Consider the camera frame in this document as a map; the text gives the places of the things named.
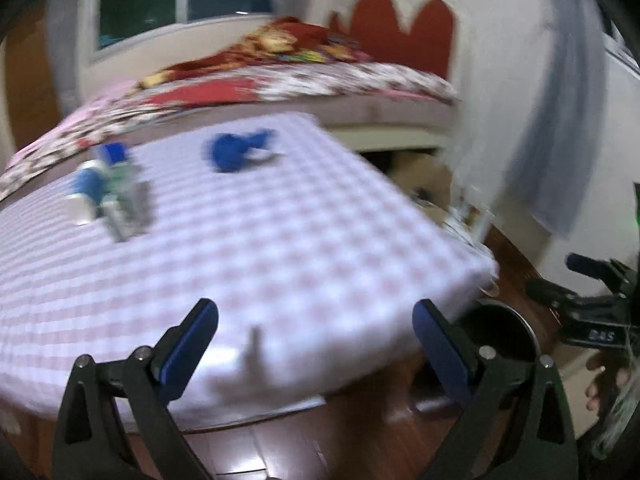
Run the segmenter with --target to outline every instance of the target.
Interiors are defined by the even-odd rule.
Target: screw
[[[90,362],[91,362],[91,356],[87,354],[83,354],[78,359],[76,359],[76,366],[78,368],[84,368]]]
[[[554,360],[548,355],[540,356],[540,364],[545,368],[551,368],[554,365]]]
[[[481,346],[478,353],[480,354],[480,357],[483,357],[484,359],[493,359],[497,355],[494,347],[492,346]]]
[[[133,352],[133,357],[135,357],[138,361],[144,361],[151,356],[151,348],[149,346],[141,346],[140,348],[136,348],[136,351]]]

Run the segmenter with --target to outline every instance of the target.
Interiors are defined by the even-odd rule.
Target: pink and white checkered cloth
[[[258,128],[283,155],[213,170],[214,134]],[[151,188],[145,235],[117,244],[101,222],[74,226],[70,175],[0,212],[0,395],[41,415],[55,416],[78,355],[123,359],[204,297],[220,328],[170,409],[185,429],[257,416],[415,349],[417,300],[456,317],[495,272],[305,114],[131,151]]]

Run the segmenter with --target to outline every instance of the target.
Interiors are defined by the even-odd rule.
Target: blue gripper pad
[[[168,404],[182,396],[217,329],[218,308],[213,301],[202,299],[179,326],[160,338],[150,368],[159,383],[161,402]]]
[[[461,356],[456,349],[456,343],[466,346],[467,341],[460,341],[460,338],[457,338],[457,341],[450,339],[451,332],[456,330],[456,327],[451,326],[429,300],[421,300],[415,304],[412,320],[415,335],[442,384],[444,393],[449,399],[465,407],[472,397],[470,383],[477,368],[472,369],[475,360],[472,356]]]

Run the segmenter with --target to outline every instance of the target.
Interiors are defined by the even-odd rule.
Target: headboard
[[[358,0],[348,27],[337,12],[331,14],[328,27],[357,40],[378,62],[403,64],[449,78],[456,18],[442,0],[428,0],[408,32],[399,25],[393,0]]]

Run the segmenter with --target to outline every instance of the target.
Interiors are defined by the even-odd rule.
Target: wooden door
[[[4,78],[9,122],[20,150],[60,122],[44,1],[25,10],[7,34]]]

